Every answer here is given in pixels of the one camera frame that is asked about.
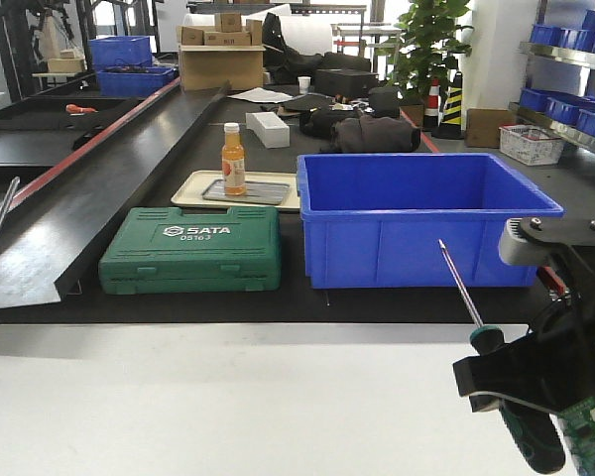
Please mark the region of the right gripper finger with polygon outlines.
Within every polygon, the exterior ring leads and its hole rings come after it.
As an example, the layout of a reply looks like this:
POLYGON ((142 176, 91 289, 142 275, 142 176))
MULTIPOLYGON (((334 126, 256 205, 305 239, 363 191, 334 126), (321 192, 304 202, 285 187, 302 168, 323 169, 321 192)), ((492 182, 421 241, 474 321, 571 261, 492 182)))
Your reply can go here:
POLYGON ((568 296, 595 297, 595 219, 511 218, 499 254, 508 265, 551 267, 568 296))
POLYGON ((470 344, 477 354, 452 364, 460 396, 497 397, 548 414, 570 407, 563 358, 536 338, 507 343, 502 332, 474 332, 470 344))

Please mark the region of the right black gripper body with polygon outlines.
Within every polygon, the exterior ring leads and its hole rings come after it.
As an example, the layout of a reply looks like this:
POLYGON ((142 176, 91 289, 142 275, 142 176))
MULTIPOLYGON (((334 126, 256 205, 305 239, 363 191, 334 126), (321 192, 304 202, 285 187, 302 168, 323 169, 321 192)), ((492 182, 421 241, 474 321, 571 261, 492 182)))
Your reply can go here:
POLYGON ((571 293, 528 337, 536 344, 529 406, 555 417, 579 475, 595 475, 595 302, 571 293))

